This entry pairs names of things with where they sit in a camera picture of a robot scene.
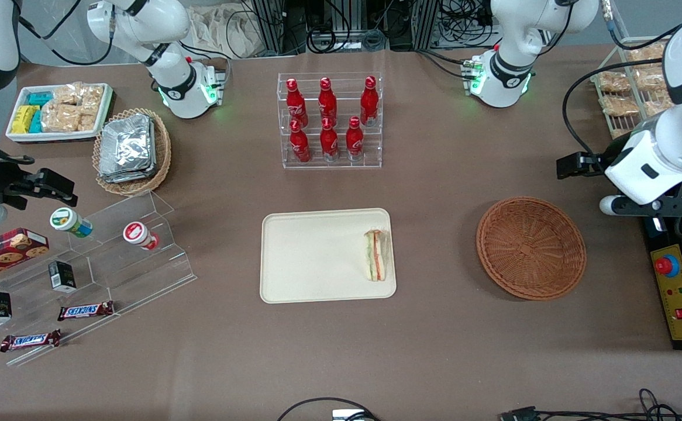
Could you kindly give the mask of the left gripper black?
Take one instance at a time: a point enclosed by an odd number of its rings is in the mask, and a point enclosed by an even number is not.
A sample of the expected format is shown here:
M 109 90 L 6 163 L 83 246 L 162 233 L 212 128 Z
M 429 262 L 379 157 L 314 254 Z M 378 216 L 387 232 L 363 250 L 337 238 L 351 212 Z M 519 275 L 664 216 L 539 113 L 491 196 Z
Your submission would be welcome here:
M 556 177 L 558 180 L 566 178 L 589 177 L 590 175 L 603 175 L 610 165 L 606 155 L 593 154 L 569 154 L 556 160 Z

